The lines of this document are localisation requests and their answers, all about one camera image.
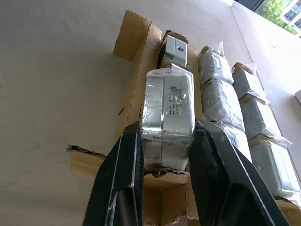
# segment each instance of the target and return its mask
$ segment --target green foliage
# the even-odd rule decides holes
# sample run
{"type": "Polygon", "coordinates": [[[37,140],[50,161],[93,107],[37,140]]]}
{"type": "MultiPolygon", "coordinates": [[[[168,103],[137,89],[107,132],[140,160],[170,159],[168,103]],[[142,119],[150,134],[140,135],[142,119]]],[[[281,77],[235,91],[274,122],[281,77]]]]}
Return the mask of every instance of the green foliage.
{"type": "Polygon", "coordinates": [[[279,27],[282,27],[292,34],[297,34],[297,32],[281,19],[281,13],[283,11],[283,0],[266,0],[258,9],[258,14],[262,17],[270,20],[279,27]]]}
{"type": "Polygon", "coordinates": [[[285,29],[292,34],[298,34],[291,26],[287,26],[285,29]]]}

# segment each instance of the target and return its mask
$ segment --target building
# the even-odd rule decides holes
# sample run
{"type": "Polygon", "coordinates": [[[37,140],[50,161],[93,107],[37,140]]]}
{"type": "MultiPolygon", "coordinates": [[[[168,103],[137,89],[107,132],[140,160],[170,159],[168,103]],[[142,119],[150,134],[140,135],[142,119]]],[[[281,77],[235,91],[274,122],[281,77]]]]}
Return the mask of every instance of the building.
{"type": "Polygon", "coordinates": [[[282,19],[301,35],[301,0],[290,0],[282,12],[282,19]]]}

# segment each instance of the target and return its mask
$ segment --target label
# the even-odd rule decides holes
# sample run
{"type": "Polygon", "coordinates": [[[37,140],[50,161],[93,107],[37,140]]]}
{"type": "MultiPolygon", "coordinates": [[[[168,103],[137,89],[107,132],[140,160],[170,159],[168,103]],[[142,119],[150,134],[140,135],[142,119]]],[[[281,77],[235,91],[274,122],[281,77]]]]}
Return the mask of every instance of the label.
{"type": "Polygon", "coordinates": [[[182,88],[176,86],[170,86],[168,91],[168,116],[182,116],[182,88]]]}
{"type": "Polygon", "coordinates": [[[240,144],[236,139],[236,134],[232,133],[228,130],[228,137],[233,146],[235,146],[238,150],[240,150],[240,144]]]}

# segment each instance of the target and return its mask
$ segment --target plastic wrap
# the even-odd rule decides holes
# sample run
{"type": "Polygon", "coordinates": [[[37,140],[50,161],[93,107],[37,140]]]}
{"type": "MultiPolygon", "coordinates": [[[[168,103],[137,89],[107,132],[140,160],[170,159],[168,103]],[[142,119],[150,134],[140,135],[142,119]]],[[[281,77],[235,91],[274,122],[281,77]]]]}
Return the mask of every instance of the plastic wrap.
{"type": "Polygon", "coordinates": [[[300,187],[287,149],[262,140],[250,151],[254,166],[273,196],[300,200],[300,187]]]}
{"type": "Polygon", "coordinates": [[[223,81],[211,81],[201,90],[202,111],[207,120],[245,131],[234,88],[223,81]]]}
{"type": "Polygon", "coordinates": [[[254,64],[246,66],[248,66],[248,68],[251,68],[250,70],[253,72],[254,75],[247,72],[243,68],[238,68],[237,70],[235,70],[235,72],[233,73],[234,90],[239,100],[241,100],[244,96],[249,94],[261,100],[263,104],[268,104],[269,101],[267,100],[266,94],[263,88],[261,87],[258,78],[256,77],[256,71],[254,71],[256,69],[256,65],[253,65],[254,64]]]}
{"type": "Polygon", "coordinates": [[[241,112],[244,118],[246,137],[249,141],[258,135],[264,135],[284,147],[289,147],[292,144],[282,137],[268,105],[263,105],[257,99],[251,99],[241,105],[241,112]]]}
{"type": "Polygon", "coordinates": [[[252,162],[245,132],[225,124],[221,124],[219,127],[225,131],[232,145],[236,147],[250,162],[252,162]]]}
{"type": "Polygon", "coordinates": [[[233,78],[228,61],[224,57],[222,42],[211,48],[205,47],[198,56],[198,67],[201,87],[215,79],[232,85],[233,78]]]}
{"type": "Polygon", "coordinates": [[[146,75],[141,136],[146,170],[184,170],[195,128],[191,75],[170,68],[146,75]]]}

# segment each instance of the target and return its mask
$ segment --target stack of metal boxes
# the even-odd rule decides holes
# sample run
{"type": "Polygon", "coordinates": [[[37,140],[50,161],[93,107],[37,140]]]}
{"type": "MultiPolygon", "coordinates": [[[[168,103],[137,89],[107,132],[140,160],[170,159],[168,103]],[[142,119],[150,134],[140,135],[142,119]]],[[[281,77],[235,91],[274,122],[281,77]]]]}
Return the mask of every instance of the stack of metal boxes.
{"type": "Polygon", "coordinates": [[[300,187],[287,147],[256,77],[255,65],[236,63],[234,89],[240,100],[251,158],[273,196],[300,199],[300,187]]]}
{"type": "Polygon", "coordinates": [[[202,111],[227,134],[232,145],[251,161],[238,97],[222,43],[204,47],[198,56],[202,111]]]}
{"type": "Polygon", "coordinates": [[[144,167],[184,170],[195,127],[193,74],[187,64],[187,44],[167,35],[158,69],[146,75],[141,120],[144,167]]]}

